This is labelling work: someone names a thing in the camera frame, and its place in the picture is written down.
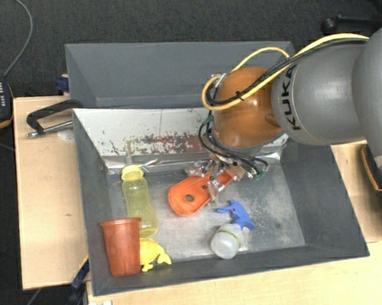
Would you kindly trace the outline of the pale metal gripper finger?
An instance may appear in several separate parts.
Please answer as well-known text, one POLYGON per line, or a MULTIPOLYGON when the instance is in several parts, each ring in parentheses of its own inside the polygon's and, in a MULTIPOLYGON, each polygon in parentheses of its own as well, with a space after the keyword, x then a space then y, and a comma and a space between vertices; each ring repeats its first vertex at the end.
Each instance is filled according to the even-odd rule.
POLYGON ((213 162, 196 162, 184 169, 189 177, 195 176, 198 178, 210 177, 212 173, 213 162))
POLYGON ((220 204, 220 195, 225 190, 225 184, 221 183, 218 179, 212 178, 208 182, 208 189, 211 198, 211 202, 213 202, 216 206, 220 204))

